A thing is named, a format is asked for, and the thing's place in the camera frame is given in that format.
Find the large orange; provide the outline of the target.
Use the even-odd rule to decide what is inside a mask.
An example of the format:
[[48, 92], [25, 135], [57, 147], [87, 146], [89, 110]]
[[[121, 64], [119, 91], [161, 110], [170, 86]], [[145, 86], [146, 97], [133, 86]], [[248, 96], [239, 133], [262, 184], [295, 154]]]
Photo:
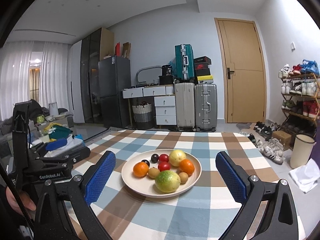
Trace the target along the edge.
[[142, 178], [147, 175], [148, 170], [148, 165], [143, 162], [139, 162], [133, 167], [133, 175], [137, 178]]

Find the dark plum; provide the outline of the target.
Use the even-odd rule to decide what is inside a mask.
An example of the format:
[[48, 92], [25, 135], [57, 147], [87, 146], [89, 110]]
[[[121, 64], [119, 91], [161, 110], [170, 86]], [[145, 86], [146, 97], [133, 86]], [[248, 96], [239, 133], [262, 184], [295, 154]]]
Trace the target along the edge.
[[148, 165], [148, 167], [150, 166], [150, 162], [146, 159], [143, 159], [141, 162], [145, 163], [146, 165]]
[[158, 154], [153, 154], [153, 155], [151, 156], [151, 162], [152, 162], [152, 163], [157, 163], [158, 160], [159, 160], [159, 155], [158, 155]]

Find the brown longan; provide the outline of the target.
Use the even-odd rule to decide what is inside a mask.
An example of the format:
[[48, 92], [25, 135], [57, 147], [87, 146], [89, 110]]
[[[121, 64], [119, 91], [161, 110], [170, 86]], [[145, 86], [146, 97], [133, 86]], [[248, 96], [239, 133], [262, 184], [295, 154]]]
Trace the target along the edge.
[[151, 179], [155, 179], [159, 174], [160, 174], [160, 170], [155, 167], [152, 167], [148, 170], [148, 176]]
[[181, 184], [185, 184], [189, 179], [189, 175], [185, 172], [180, 172], [178, 175], [180, 177]]

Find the red tomato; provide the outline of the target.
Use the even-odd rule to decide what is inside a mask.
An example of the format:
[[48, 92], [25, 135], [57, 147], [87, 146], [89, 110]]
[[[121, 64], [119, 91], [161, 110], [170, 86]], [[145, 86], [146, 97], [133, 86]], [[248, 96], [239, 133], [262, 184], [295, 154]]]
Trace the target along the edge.
[[167, 155], [167, 154], [161, 154], [160, 156], [159, 156], [159, 162], [166, 162], [166, 163], [168, 163], [169, 162], [169, 156]]
[[169, 162], [163, 161], [160, 162], [158, 165], [158, 169], [162, 172], [162, 171], [166, 171], [166, 170], [170, 170], [171, 169], [171, 165]]

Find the green passion fruit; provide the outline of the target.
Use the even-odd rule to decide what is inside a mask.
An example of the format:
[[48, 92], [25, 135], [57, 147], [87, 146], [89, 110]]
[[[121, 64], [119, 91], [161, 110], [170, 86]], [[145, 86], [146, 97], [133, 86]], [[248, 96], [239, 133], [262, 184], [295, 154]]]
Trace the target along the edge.
[[175, 192], [181, 184], [179, 175], [176, 172], [166, 170], [160, 172], [155, 178], [155, 185], [159, 191], [164, 193]]

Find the yellow passion fruit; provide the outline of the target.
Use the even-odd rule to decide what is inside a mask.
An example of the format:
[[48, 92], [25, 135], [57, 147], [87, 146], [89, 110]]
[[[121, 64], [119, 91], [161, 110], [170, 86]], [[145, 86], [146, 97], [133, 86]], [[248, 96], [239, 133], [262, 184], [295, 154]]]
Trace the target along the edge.
[[182, 150], [173, 150], [169, 154], [169, 163], [174, 167], [179, 167], [180, 162], [184, 159], [186, 159], [186, 155]]

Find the small orange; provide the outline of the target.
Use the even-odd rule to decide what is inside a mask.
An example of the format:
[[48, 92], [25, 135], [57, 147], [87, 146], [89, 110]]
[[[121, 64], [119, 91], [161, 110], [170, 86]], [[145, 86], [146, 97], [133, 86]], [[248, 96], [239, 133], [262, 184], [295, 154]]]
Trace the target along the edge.
[[195, 171], [195, 166], [189, 159], [184, 159], [179, 163], [179, 169], [181, 172], [186, 173], [188, 176], [191, 176]]

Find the cream round plate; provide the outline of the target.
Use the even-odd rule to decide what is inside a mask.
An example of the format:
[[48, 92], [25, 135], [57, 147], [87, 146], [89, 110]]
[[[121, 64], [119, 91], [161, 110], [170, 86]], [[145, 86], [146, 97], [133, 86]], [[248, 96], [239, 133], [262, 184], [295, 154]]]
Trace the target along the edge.
[[191, 189], [202, 166], [193, 155], [181, 150], [161, 149], [141, 153], [122, 167], [124, 184], [150, 198], [169, 198]]

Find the white sneakers on floor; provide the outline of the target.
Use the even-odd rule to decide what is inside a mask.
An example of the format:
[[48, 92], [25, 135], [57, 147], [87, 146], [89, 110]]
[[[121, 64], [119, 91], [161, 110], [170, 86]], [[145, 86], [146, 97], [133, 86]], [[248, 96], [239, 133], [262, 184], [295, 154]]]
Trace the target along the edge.
[[275, 164], [283, 164], [283, 145], [278, 139], [271, 138], [269, 141], [265, 142], [258, 139], [255, 146], [264, 157], [270, 159]]

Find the cardboard box on floor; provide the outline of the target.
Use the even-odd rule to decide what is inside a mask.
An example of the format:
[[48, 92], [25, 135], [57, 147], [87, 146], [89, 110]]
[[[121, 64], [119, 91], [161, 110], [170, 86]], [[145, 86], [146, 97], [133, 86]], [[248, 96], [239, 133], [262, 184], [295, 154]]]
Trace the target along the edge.
[[284, 151], [289, 149], [292, 135], [279, 130], [272, 132], [272, 137], [279, 141]]

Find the dark grey refrigerator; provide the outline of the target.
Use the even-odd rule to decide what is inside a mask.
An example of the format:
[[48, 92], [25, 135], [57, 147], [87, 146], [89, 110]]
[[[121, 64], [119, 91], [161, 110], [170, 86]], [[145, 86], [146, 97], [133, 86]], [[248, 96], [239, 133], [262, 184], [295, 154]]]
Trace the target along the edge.
[[99, 62], [99, 91], [104, 126], [124, 128], [130, 124], [128, 101], [123, 90], [131, 87], [129, 59], [112, 56]]

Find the white curtains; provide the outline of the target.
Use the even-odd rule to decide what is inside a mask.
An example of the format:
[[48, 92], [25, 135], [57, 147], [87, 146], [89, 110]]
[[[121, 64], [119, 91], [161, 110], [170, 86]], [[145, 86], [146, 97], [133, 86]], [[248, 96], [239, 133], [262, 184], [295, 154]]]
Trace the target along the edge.
[[68, 64], [71, 45], [57, 42], [8, 42], [1, 48], [1, 120], [14, 105], [34, 99], [42, 107], [69, 109]]

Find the beige suitcase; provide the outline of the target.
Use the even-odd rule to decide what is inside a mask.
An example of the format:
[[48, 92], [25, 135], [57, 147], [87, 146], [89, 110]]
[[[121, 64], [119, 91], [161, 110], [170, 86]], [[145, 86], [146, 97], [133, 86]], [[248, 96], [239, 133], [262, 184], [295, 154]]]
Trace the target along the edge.
[[176, 122], [182, 129], [195, 129], [195, 85], [177, 83], [175, 85]]

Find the teal suitcase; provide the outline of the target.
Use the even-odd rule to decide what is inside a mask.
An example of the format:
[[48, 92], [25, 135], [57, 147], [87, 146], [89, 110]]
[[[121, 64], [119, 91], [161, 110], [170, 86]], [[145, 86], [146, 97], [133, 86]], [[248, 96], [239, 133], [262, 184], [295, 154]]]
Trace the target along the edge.
[[175, 46], [177, 78], [184, 81], [194, 82], [195, 67], [193, 48], [190, 44]]

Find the stacked shoe boxes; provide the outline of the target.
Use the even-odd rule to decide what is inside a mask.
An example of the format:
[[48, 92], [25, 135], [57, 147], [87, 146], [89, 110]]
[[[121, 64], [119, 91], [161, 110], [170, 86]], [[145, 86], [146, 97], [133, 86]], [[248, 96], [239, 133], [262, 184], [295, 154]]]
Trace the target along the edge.
[[196, 84], [199, 83], [199, 77], [211, 75], [209, 68], [209, 65], [211, 64], [212, 61], [207, 56], [197, 57], [194, 59]]

